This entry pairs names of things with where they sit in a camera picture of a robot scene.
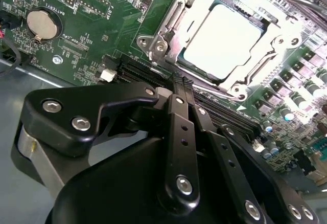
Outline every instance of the motherboard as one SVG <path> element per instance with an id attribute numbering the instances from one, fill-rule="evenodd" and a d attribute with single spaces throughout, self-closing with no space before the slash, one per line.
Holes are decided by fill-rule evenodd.
<path id="1" fill-rule="evenodd" d="M 307 1 L 327 7 L 327 0 Z M 327 16 L 321 12 L 289 0 L 1 2 L 21 18 L 3 33 L 38 69 L 74 85 L 132 81 L 124 77 L 128 70 L 141 76 L 119 71 L 114 63 L 124 58 L 163 79 L 180 72 L 211 102 L 212 115 L 219 118 L 219 106 L 238 116 L 241 128 L 244 121 L 260 125 L 251 142 L 274 170 L 298 167 L 300 154 L 327 159 Z"/>

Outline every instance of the black metal arm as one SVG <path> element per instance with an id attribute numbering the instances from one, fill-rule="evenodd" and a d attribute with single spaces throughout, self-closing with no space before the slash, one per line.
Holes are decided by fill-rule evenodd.
<path id="1" fill-rule="evenodd" d="M 238 132 L 217 128 L 189 80 L 46 89 L 27 95 L 16 167 L 57 198 L 49 223 L 319 223 Z M 92 145 L 148 137 L 90 167 Z"/>

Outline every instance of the connector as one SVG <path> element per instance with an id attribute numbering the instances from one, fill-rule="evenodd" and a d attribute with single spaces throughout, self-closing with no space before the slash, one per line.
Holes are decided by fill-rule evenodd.
<path id="1" fill-rule="evenodd" d="M 21 26 L 22 18 L 9 13 L 7 11 L 0 11 L 0 28 L 1 29 L 15 29 Z"/>

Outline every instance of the mounting hole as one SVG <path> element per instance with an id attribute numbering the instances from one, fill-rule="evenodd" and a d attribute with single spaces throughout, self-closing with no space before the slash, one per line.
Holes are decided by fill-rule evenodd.
<path id="1" fill-rule="evenodd" d="M 293 39 L 291 40 L 291 45 L 295 46 L 295 45 L 298 44 L 299 41 L 300 41 L 300 40 L 299 40 L 298 38 L 293 38 Z"/>
<path id="2" fill-rule="evenodd" d="M 186 140 L 184 140 L 184 139 L 182 139 L 181 143 L 182 143 L 183 146 L 188 146 L 189 145 L 188 142 Z"/>
<path id="3" fill-rule="evenodd" d="M 224 150 L 227 150 L 227 146 L 225 144 L 221 144 L 221 147 L 224 149 Z"/>
<path id="4" fill-rule="evenodd" d="M 232 160 L 228 160 L 228 163 L 231 167 L 235 168 L 235 163 Z"/>

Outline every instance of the silver screw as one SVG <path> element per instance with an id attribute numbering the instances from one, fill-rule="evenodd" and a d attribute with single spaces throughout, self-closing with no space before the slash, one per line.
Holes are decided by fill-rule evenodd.
<path id="1" fill-rule="evenodd" d="M 164 41 L 158 41 L 157 44 L 156 44 L 156 49 L 158 52 L 164 52 L 167 50 L 167 43 L 164 42 Z"/>
<path id="2" fill-rule="evenodd" d="M 181 98 L 178 98 L 178 97 L 177 97 L 176 100 L 177 100 L 177 102 L 180 103 L 180 104 L 183 104 L 183 103 L 184 103 L 184 101 L 183 101 Z"/>
<path id="3" fill-rule="evenodd" d="M 234 135 L 234 131 L 231 128 L 226 128 L 226 131 L 230 134 L 230 135 Z"/>
<path id="4" fill-rule="evenodd" d="M 303 212 L 305 213 L 306 217 L 309 218 L 310 220 L 313 220 L 313 215 L 312 213 L 304 206 L 301 206 Z"/>
<path id="5" fill-rule="evenodd" d="M 192 193 L 193 188 L 191 182 L 185 177 L 180 176 L 179 178 L 177 178 L 176 184 L 178 190 L 181 191 L 181 193 L 185 195 L 190 195 Z"/>
<path id="6" fill-rule="evenodd" d="M 199 112 L 202 114 L 202 115 L 205 115 L 205 109 L 203 109 L 203 108 L 198 108 L 199 109 Z"/>
<path id="7" fill-rule="evenodd" d="M 87 131 L 91 128 L 90 122 L 83 117 L 76 117 L 72 120 L 72 126 L 79 131 Z"/>
<path id="8" fill-rule="evenodd" d="M 142 47 L 146 47 L 147 46 L 147 41 L 145 40 L 145 39 L 140 39 L 140 40 L 138 40 L 138 42 L 139 42 L 139 44 L 142 46 Z"/>
<path id="9" fill-rule="evenodd" d="M 255 220 L 260 220 L 260 211 L 258 210 L 258 208 L 249 200 L 247 200 L 245 202 L 245 208 L 247 213 L 249 213 L 249 215 L 255 219 Z"/>
<path id="10" fill-rule="evenodd" d="M 293 205 L 288 205 L 288 209 L 296 219 L 301 220 L 301 213 Z"/>
<path id="11" fill-rule="evenodd" d="M 43 109 L 49 113 L 57 113 L 59 111 L 61 111 L 61 105 L 54 100 L 48 100 L 46 102 L 43 103 L 42 105 Z"/>
<path id="12" fill-rule="evenodd" d="M 54 55 L 52 57 L 52 62 L 54 64 L 62 64 L 63 63 L 63 59 L 62 59 L 62 57 L 60 55 Z"/>
<path id="13" fill-rule="evenodd" d="M 145 92 L 147 92 L 149 95 L 154 95 L 154 92 L 151 89 L 146 88 Z"/>

